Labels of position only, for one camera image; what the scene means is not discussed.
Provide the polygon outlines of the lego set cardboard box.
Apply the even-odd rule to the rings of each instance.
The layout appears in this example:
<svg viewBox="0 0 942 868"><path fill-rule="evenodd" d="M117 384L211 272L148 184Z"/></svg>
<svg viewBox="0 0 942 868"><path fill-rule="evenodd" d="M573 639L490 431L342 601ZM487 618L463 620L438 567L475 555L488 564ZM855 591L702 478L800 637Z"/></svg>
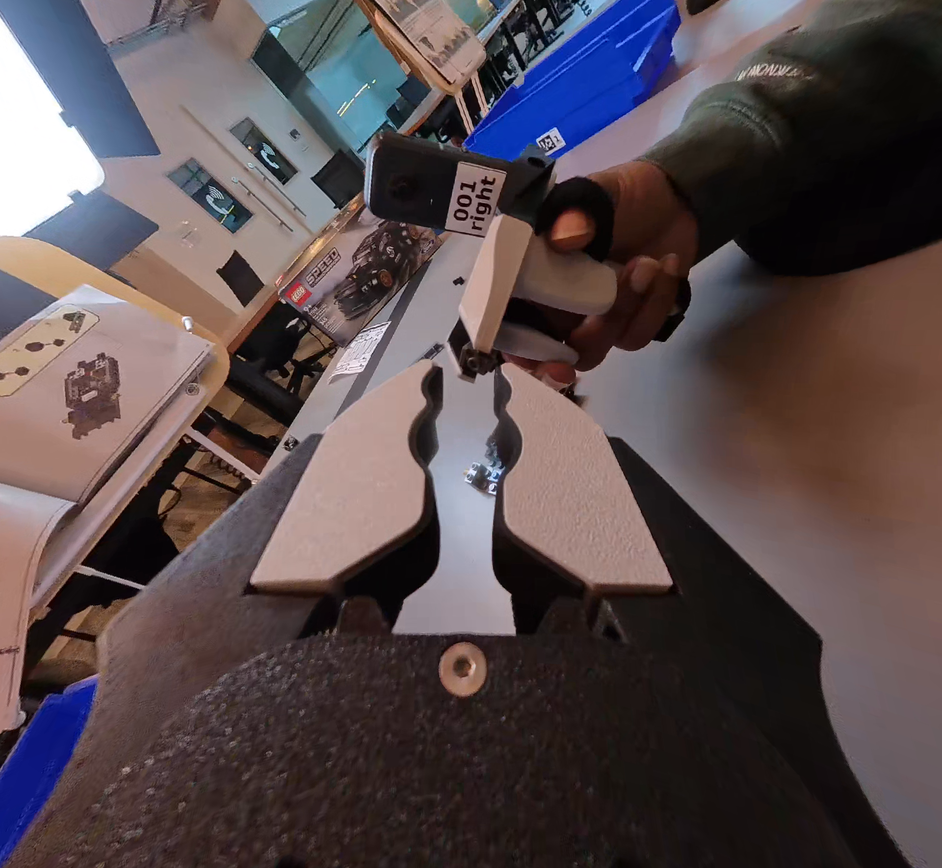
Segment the lego set cardboard box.
<svg viewBox="0 0 942 868"><path fill-rule="evenodd" d="M312 261L286 280L279 298L335 344L347 346L443 240L441 231L362 210L324 235Z"/></svg>

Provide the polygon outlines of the white book stand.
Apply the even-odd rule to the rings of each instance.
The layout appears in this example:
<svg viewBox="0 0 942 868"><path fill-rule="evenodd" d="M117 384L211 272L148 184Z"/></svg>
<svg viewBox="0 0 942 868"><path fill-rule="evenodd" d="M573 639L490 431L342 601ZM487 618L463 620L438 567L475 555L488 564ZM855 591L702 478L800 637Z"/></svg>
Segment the white book stand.
<svg viewBox="0 0 942 868"><path fill-rule="evenodd" d="M181 321L184 330L211 343L212 356L88 500L67 502L2 484L3 732L17 728L25 717L19 694L32 616L51 601L155 473L217 395L230 367L225 345L207 329L65 250L27 237L2 237L2 340L83 285L140 306L166 322Z"/></svg>

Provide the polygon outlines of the framed wall picture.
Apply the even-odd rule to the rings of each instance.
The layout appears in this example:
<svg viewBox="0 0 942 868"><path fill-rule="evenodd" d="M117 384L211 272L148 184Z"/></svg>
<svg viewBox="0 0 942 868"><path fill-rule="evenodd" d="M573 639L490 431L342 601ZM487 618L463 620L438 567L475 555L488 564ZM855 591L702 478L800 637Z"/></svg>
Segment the framed wall picture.
<svg viewBox="0 0 942 868"><path fill-rule="evenodd" d="M232 125L229 132L253 155L267 174L288 184L298 174L295 164L258 128L251 118Z"/></svg>
<svg viewBox="0 0 942 868"><path fill-rule="evenodd" d="M238 233L253 218L253 212L194 158L173 168L167 178L231 234Z"/></svg>

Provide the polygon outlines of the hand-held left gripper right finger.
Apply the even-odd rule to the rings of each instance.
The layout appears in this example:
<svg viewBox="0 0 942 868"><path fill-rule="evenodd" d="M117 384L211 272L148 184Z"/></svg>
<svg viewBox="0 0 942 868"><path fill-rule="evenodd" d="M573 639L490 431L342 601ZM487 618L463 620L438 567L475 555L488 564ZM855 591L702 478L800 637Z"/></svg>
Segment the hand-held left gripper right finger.
<svg viewBox="0 0 942 868"><path fill-rule="evenodd" d="M673 584L602 428L523 368L495 377L494 554L519 552L586 594L664 594Z"/></svg>

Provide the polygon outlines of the small black lego pin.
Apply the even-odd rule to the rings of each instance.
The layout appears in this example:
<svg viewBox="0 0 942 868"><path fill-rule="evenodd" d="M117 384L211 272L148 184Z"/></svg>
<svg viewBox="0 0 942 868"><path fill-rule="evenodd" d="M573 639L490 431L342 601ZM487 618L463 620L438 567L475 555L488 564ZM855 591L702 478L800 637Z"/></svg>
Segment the small black lego pin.
<svg viewBox="0 0 942 868"><path fill-rule="evenodd" d="M468 383L493 373L502 363L502 359L495 353L480 352L467 342L461 346L449 342L448 349L458 378Z"/></svg>

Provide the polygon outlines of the person's right forearm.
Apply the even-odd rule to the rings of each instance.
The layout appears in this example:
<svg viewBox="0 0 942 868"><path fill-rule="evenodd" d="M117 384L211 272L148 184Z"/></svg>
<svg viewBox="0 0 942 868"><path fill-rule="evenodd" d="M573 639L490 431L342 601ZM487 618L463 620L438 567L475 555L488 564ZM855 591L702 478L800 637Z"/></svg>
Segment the person's right forearm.
<svg viewBox="0 0 942 868"><path fill-rule="evenodd" d="M825 0L705 89L644 155L698 227L779 275L941 237L941 0Z"/></svg>

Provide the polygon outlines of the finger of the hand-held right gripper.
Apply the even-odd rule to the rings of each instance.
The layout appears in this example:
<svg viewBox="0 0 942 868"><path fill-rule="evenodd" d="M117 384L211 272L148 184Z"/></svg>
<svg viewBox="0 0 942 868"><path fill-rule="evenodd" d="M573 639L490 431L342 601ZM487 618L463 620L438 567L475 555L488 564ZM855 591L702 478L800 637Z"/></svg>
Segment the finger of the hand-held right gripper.
<svg viewBox="0 0 942 868"><path fill-rule="evenodd" d="M473 351L487 355L493 350L533 238L524 221L505 214L492 220L460 303L460 321Z"/></svg>

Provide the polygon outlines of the person's right hand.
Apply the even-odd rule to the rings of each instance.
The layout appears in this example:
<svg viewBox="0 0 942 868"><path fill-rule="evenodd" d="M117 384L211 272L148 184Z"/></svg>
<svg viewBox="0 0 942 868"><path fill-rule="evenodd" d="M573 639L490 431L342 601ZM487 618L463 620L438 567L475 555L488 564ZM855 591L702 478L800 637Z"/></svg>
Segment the person's right hand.
<svg viewBox="0 0 942 868"><path fill-rule="evenodd" d="M620 266L616 300L602 316L575 320L564 312L550 314L578 354L574 364L505 356L560 387L572 384L578 372L597 367L613 349L635 352L652 343L672 313L680 281L698 251L696 219L661 168L631 160L589 178L614 206L608 258Z"/></svg>

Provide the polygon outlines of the black office chair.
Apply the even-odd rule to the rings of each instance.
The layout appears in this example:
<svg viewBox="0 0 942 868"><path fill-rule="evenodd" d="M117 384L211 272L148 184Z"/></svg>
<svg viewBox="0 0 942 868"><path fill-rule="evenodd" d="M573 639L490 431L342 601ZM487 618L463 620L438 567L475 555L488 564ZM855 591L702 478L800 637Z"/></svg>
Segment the black office chair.
<svg viewBox="0 0 942 868"><path fill-rule="evenodd" d="M323 356L298 359L296 353L312 323L281 299L267 309L230 358L226 388L276 423L289 427L300 413L306 377L317 378Z"/></svg>

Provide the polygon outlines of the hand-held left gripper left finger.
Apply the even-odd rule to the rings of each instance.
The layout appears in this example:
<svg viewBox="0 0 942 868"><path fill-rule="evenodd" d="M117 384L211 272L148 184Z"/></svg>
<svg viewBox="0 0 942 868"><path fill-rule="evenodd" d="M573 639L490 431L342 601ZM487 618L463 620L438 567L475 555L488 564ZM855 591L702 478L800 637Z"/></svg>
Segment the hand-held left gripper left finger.
<svg viewBox="0 0 942 868"><path fill-rule="evenodd" d="M337 594L432 521L443 370L417 362L321 436L251 576L274 594Z"/></svg>

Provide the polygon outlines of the small white printed sheet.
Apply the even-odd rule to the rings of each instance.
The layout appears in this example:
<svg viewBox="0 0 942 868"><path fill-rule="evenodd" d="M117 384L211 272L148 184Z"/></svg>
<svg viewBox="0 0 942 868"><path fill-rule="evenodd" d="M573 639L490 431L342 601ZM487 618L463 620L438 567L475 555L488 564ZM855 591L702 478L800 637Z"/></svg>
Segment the small white printed sheet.
<svg viewBox="0 0 942 868"><path fill-rule="evenodd" d="M391 324L391 320L375 322L358 332L350 344L346 346L343 354L339 356L336 367L329 378L330 384L339 379L354 377L362 373L369 365L374 352L383 342Z"/></svg>

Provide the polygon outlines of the blue plastic bin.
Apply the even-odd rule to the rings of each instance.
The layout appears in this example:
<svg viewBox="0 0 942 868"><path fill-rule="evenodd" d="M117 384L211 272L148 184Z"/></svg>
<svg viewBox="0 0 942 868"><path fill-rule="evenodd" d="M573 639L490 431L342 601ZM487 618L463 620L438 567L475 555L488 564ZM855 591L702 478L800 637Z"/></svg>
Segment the blue plastic bin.
<svg viewBox="0 0 942 868"><path fill-rule="evenodd" d="M98 677L45 697L1 768L1 864L43 808L85 730Z"/></svg>
<svg viewBox="0 0 942 868"><path fill-rule="evenodd" d="M535 146L559 158L651 96L680 24L675 0L609 0L508 87L465 148L512 160Z"/></svg>

